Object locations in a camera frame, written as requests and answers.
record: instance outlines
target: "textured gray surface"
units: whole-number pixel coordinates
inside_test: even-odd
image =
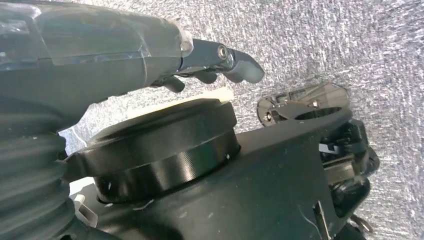
[[[259,128],[265,95],[321,81],[349,89],[381,167],[358,214],[375,226],[370,240],[424,239],[424,3],[419,0],[79,0],[177,19],[194,37],[253,55],[266,70],[252,85],[186,80],[180,94],[142,89],[92,105],[75,131],[88,139],[139,108],[222,86],[235,94],[237,131]],[[72,131],[68,150],[82,147]]]

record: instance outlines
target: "robotic arm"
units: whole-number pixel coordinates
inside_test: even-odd
[[[104,129],[57,160],[57,132],[90,104],[217,74],[255,84],[264,71],[166,19],[1,2],[0,239],[363,239],[347,220],[379,161],[332,84],[265,98],[267,127],[255,131],[235,134],[231,103],[199,99]],[[87,176],[95,185],[71,200],[69,182]]]

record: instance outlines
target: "black plastic disc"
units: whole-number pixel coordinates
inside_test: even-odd
[[[231,103],[197,99],[108,127],[67,161],[94,177],[101,201],[145,200],[236,155],[235,125]]]

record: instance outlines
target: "transparent plastic part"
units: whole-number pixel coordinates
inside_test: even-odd
[[[299,90],[284,92],[262,98],[256,108],[257,116],[264,126],[287,119],[306,120],[308,113],[319,117],[338,111],[350,104],[346,89],[334,83],[323,82]]]
[[[193,40],[175,22],[108,8],[0,2],[0,71],[146,57],[181,58]]]

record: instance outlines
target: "gray carpet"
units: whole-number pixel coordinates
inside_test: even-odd
[[[357,211],[375,226],[370,240],[424,239],[424,3],[419,0],[79,0],[177,19],[194,37],[253,55],[266,70],[253,85],[189,79],[185,91],[148,88],[92,105],[74,130],[87,140],[144,106],[227,86],[236,130],[260,127],[262,96],[322,81],[349,89],[381,158],[372,191]],[[82,147],[71,130],[67,150]]]

